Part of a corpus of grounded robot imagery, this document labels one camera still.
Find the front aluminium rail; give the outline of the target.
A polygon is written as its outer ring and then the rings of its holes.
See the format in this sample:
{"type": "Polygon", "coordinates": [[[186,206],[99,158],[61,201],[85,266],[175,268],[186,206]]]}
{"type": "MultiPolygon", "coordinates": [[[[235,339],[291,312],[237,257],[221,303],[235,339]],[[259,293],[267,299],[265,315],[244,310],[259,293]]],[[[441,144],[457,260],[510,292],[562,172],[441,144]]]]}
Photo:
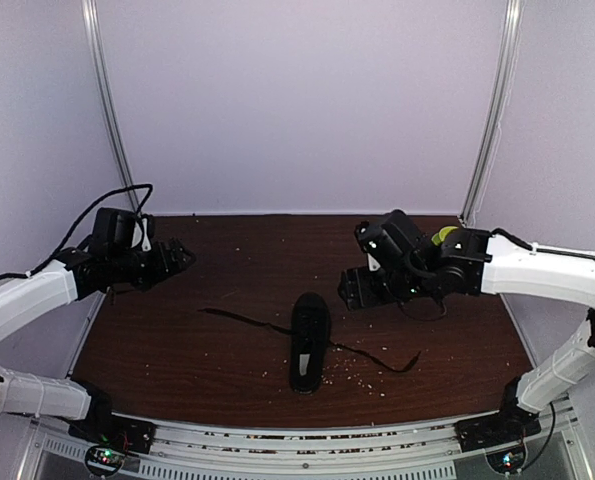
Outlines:
{"type": "Polygon", "coordinates": [[[496,460],[526,450],[519,479],[595,479],[573,405],[554,403],[523,440],[466,451],[457,418],[382,426],[263,429],[154,421],[146,453],[129,454],[114,479],[503,479],[496,460]]]}

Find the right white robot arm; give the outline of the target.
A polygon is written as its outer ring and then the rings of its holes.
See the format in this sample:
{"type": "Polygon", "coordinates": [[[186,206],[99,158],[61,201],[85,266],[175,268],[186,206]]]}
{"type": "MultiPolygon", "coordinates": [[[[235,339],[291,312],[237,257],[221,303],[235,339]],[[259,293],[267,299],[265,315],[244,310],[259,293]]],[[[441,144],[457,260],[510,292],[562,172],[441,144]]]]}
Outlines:
{"type": "Polygon", "coordinates": [[[447,226],[423,233],[401,210],[354,230],[367,257],[341,274],[338,294],[349,310],[403,305],[451,294],[517,294],[579,304],[587,316],[546,361],[507,385],[490,419],[496,440],[512,440],[554,399],[595,368],[595,251],[528,243],[502,228],[447,226]]]}

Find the aluminium frame post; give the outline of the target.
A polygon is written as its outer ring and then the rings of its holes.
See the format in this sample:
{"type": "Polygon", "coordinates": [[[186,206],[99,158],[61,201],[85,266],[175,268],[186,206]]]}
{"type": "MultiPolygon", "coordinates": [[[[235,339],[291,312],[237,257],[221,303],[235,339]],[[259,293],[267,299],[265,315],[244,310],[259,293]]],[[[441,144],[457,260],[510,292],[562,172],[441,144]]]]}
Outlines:
{"type": "Polygon", "coordinates": [[[102,116],[110,142],[112,159],[117,167],[121,185],[127,188],[134,185],[134,179],[127,160],[113,101],[103,49],[97,2],[94,0],[83,0],[81,6],[84,28],[88,39],[98,94],[101,102],[102,116]]]}
{"type": "Polygon", "coordinates": [[[468,227],[474,226],[476,223],[476,215],[483,202],[487,184],[492,173],[498,142],[501,138],[503,113],[511,94],[516,68],[524,6],[525,2],[521,0],[506,2],[493,90],[475,167],[460,214],[461,223],[468,227]]]}

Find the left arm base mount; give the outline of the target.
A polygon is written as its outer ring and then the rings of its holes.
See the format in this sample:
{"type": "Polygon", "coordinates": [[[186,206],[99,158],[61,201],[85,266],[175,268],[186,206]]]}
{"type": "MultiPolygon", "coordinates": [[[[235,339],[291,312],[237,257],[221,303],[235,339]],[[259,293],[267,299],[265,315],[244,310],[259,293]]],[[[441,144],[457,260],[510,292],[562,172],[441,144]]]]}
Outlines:
{"type": "Polygon", "coordinates": [[[154,423],[112,416],[108,433],[99,433],[83,420],[66,420],[68,434],[91,443],[84,453],[84,466],[96,477],[117,474],[129,458],[148,454],[154,440],[154,423]]]}

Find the black sneaker shoe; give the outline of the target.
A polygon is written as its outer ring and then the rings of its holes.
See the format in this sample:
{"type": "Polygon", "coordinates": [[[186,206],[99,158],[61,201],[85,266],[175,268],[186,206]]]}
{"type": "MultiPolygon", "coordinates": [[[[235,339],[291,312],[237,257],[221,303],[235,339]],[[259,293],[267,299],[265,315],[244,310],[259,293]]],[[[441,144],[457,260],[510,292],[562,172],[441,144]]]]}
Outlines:
{"type": "Polygon", "coordinates": [[[291,314],[289,384],[299,394],[312,394],[321,385],[329,345],[331,315],[322,296],[302,294],[291,314]]]}

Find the right aluminium frame post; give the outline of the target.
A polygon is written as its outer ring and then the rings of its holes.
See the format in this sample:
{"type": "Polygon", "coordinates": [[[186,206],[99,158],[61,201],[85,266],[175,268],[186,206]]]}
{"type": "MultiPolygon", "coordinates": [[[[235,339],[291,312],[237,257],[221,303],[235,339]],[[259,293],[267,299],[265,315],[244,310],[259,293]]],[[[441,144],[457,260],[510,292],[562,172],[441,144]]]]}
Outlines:
{"type": "Polygon", "coordinates": [[[498,142],[501,138],[503,113],[511,94],[516,68],[524,6],[525,2],[521,0],[506,2],[493,90],[475,167],[460,214],[461,223],[468,227],[474,226],[476,223],[476,215],[483,202],[487,184],[492,173],[498,142]]]}

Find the left aluminium frame post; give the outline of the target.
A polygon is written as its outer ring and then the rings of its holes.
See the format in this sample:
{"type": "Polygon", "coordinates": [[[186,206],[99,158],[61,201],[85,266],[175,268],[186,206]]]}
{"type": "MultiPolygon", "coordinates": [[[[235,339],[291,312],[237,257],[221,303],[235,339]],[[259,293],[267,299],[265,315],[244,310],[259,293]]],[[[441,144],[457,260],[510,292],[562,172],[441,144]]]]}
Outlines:
{"type": "Polygon", "coordinates": [[[103,49],[97,2],[94,0],[83,0],[81,6],[84,28],[88,39],[98,94],[101,102],[102,116],[110,142],[112,159],[117,167],[121,185],[127,188],[134,185],[134,179],[127,160],[113,101],[103,49]]]}

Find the green bowl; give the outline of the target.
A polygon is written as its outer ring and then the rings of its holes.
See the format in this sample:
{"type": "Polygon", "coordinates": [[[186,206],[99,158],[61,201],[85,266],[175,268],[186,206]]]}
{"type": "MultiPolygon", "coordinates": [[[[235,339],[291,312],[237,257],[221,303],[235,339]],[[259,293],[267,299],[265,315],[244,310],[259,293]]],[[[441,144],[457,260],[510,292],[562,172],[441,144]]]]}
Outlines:
{"type": "Polygon", "coordinates": [[[438,230],[436,233],[433,234],[431,237],[431,242],[435,246],[440,246],[444,243],[446,238],[454,231],[459,230],[458,226],[445,226],[438,230]]]}

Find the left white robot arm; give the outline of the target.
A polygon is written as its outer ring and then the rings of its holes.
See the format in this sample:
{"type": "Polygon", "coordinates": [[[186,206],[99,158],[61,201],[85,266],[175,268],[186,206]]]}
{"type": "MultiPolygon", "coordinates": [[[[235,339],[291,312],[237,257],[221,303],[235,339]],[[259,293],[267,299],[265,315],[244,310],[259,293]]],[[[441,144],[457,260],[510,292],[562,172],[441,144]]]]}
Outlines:
{"type": "MultiPolygon", "coordinates": [[[[0,285],[0,343],[44,314],[104,292],[117,284],[147,291],[196,262],[181,241],[156,242],[149,249],[93,255],[71,248],[36,273],[10,274],[0,285]]],[[[29,414],[80,421],[100,444],[121,433],[111,400],[94,386],[17,372],[0,366],[0,414],[29,414]]]]}

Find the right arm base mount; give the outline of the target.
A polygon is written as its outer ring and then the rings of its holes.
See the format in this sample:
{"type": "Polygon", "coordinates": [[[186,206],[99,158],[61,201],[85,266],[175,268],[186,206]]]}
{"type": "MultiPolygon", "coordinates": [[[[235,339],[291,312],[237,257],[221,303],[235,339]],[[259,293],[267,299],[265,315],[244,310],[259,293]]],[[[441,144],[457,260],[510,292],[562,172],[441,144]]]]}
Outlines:
{"type": "Polygon", "coordinates": [[[495,473],[510,476],[527,466],[525,440],[540,433],[541,425],[538,419],[502,420],[491,414],[461,420],[455,424],[455,432],[462,452],[483,450],[495,473]]]}

